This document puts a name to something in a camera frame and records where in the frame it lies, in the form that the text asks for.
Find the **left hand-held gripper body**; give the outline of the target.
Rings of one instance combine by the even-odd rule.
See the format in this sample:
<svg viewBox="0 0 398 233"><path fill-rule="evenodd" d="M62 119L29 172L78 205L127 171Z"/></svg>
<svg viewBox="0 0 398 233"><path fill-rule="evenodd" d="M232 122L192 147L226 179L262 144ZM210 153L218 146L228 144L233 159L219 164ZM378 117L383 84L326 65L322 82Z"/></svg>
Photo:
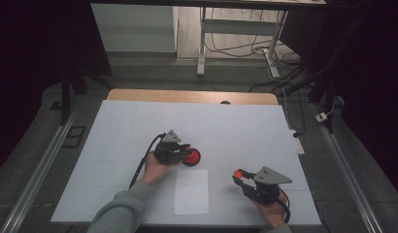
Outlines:
<svg viewBox="0 0 398 233"><path fill-rule="evenodd" d="M160 163L174 164L176 156L188 156L191 154L191 147L190 150L179 150L182 140L173 130L161 135L160 138L161 140L156 145L153 152L154 156Z"/></svg>

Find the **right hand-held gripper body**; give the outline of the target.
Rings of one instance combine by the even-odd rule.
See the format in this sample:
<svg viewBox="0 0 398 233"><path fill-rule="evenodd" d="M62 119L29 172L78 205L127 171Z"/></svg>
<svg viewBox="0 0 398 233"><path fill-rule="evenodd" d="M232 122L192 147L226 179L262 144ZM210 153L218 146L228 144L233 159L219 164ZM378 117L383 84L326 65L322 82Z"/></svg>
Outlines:
<svg viewBox="0 0 398 233"><path fill-rule="evenodd" d="M280 184L292 183L292 179L263 166L256 174L253 181L253 191L246 195L249 199L263 205L269 205L276 202L280 196Z"/></svg>

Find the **round red ink pad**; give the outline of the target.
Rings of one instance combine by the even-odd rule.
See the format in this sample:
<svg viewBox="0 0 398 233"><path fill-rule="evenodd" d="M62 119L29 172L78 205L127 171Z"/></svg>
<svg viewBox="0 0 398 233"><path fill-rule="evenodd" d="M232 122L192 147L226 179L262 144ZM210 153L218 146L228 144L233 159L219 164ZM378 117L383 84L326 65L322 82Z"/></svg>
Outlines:
<svg viewBox="0 0 398 233"><path fill-rule="evenodd" d="M192 153L184 158L182 163L186 166L193 167L196 166L201 159L201 153L197 149L193 149Z"/></svg>

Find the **person's right hand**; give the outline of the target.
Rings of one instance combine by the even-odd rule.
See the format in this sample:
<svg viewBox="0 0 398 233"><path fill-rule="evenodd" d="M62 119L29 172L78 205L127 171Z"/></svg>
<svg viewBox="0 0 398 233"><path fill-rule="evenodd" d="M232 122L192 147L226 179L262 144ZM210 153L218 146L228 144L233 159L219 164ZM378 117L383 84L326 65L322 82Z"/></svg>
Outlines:
<svg viewBox="0 0 398 233"><path fill-rule="evenodd" d="M285 210L278 202L274 202L269 205L262 205L253 201L253 204L256 206L261 217L270 228L275 229L285 224Z"/></svg>

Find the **person's left hand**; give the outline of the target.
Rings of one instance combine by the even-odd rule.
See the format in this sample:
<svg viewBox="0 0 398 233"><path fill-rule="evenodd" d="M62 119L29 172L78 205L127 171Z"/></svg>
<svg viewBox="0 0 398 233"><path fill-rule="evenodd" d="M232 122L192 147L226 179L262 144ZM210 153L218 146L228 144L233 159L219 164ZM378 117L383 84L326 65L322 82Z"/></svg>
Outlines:
<svg viewBox="0 0 398 233"><path fill-rule="evenodd" d="M156 159L154 154L150 152L147 155L145 161L145 168L142 180L149 185L154 185L159 182L171 168L178 165L179 163L162 164Z"/></svg>

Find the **white paper sheet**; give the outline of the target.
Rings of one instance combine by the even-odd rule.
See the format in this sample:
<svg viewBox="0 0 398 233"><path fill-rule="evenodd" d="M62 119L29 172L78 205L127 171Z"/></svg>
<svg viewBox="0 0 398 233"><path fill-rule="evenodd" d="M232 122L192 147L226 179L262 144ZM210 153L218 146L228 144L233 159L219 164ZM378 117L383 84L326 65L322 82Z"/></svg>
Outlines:
<svg viewBox="0 0 398 233"><path fill-rule="evenodd" d="M207 170L177 170L174 214L177 216L207 215L209 185Z"/></svg>

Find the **white table cover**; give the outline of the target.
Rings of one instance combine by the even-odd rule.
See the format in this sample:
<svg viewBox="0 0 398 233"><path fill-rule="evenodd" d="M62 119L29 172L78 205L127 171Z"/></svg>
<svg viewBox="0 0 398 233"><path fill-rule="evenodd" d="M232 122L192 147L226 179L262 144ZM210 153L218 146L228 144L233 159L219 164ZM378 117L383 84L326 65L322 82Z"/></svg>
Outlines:
<svg viewBox="0 0 398 233"><path fill-rule="evenodd" d="M153 138L174 130L201 153L198 165L180 165L161 180L143 223L150 226L257 227L264 221L233 183L237 169L256 173L267 166L289 178L283 186L293 225L320 220L282 107L111 101L102 103L52 221L90 222L128 188ZM177 170L207 170L209 213L174 214Z"/></svg>

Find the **white power strip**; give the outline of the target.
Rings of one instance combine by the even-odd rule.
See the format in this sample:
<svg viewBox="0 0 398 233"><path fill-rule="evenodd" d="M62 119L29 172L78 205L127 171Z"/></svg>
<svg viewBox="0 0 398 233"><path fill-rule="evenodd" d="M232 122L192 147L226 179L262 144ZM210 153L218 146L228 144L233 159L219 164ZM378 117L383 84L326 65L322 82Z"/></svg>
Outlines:
<svg viewBox="0 0 398 233"><path fill-rule="evenodd" d="M291 134L291 136L293 138L297 154L298 155L303 155L305 153L305 150L303 149L301 141L299 140L298 133L295 130L290 130L290 134Z"/></svg>

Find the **black floor plate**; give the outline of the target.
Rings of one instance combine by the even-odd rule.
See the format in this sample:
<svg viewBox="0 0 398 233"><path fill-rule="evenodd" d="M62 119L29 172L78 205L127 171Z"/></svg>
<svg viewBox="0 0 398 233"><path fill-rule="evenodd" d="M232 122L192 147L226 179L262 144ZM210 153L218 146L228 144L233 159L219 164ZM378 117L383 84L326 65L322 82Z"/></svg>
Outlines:
<svg viewBox="0 0 398 233"><path fill-rule="evenodd" d="M62 144L64 149L77 149L83 140L85 126L72 126Z"/></svg>

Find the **black metal stand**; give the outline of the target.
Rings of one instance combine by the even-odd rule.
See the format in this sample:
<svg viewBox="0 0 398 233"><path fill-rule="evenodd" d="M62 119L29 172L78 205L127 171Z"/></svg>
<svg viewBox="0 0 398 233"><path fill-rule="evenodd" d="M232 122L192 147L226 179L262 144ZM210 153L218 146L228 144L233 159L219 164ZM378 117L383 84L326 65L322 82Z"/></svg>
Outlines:
<svg viewBox="0 0 398 233"><path fill-rule="evenodd" d="M71 114L71 93L70 88L73 88L74 91L79 95L85 95L88 91L88 86L84 80L85 77L91 78L95 82L101 84L106 87L108 90L112 90L115 86L112 83L109 83L102 76L97 75L95 72L92 72L90 69L86 68L83 65L72 65L64 71L62 75L61 81L61 97L62 97L62 118L60 121L61 125L64 125L68 117Z"/></svg>
<svg viewBox="0 0 398 233"><path fill-rule="evenodd" d="M334 111L334 96L335 96L335 70L337 66L336 58L329 58L324 66L315 74L311 75L306 80L286 89L281 96L286 96L290 93L299 90L300 88L312 83L314 87L308 94L308 99L311 103L318 103L322 97L325 97L325 114L327 119L322 122L330 134L334 133L332 126L332 114Z"/></svg>

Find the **light grey cabinet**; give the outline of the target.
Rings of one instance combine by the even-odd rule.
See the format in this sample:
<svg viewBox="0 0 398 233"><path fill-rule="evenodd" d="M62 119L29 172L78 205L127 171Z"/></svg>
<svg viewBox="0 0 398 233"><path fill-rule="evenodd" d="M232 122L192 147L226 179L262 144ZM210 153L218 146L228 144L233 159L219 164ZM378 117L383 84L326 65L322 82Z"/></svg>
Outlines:
<svg viewBox="0 0 398 233"><path fill-rule="evenodd" d="M177 7L92 3L91 9L106 51L177 51Z"/></svg>

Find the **dark curtain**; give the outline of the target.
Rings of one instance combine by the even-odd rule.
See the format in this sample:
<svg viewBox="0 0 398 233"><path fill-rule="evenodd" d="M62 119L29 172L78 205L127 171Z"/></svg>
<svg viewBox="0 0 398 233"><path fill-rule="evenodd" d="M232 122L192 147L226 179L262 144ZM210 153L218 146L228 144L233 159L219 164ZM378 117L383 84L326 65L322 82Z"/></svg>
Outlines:
<svg viewBox="0 0 398 233"><path fill-rule="evenodd" d="M44 90L112 71L93 0L0 0L0 168L38 112Z"/></svg>
<svg viewBox="0 0 398 233"><path fill-rule="evenodd" d="M330 0L291 11L282 41L319 77L312 101L345 101L342 116L398 191L398 0Z"/></svg>

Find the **metal floor rail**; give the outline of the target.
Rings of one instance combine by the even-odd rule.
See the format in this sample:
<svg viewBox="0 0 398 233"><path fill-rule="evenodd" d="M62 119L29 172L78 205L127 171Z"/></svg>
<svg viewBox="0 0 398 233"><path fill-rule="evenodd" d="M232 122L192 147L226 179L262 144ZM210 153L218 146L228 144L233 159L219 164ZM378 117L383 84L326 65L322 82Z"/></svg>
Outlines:
<svg viewBox="0 0 398 233"><path fill-rule="evenodd" d="M353 174L351 167L345 158L345 155L337 141L335 135L331 133L323 122L315 121L321 130L321 133L330 149L335 163L338 166L341 176L343 177L348 191L351 195L352 200L357 206L357 210L360 213L363 222L369 233L383 233L381 224L371 207L371 204L362 190L356 176Z"/></svg>
<svg viewBox="0 0 398 233"><path fill-rule="evenodd" d="M68 131L78 115L78 111L79 107L74 107L65 123L59 126L55 134L51 137L50 144L47 146L22 193L19 195L4 225L0 229L0 233L17 233L20 229L34 199L36 198L36 195L48 175L50 167L56 158Z"/></svg>

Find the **white metal desk frame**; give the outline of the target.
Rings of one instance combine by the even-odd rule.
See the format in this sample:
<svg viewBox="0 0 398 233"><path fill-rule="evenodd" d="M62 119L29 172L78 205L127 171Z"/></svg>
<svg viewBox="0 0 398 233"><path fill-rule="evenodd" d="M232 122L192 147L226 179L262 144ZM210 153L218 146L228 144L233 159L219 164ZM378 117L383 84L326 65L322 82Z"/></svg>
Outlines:
<svg viewBox="0 0 398 233"><path fill-rule="evenodd" d="M196 71L198 77L203 77L205 74L205 37L208 33L271 36L272 40L269 48L263 50L264 57L268 63L269 74L273 78L278 78L280 76L273 54L282 33L287 11L278 11L278 18L275 22L262 20L207 19L206 14L207 8L202 7L200 10L200 44Z"/></svg>

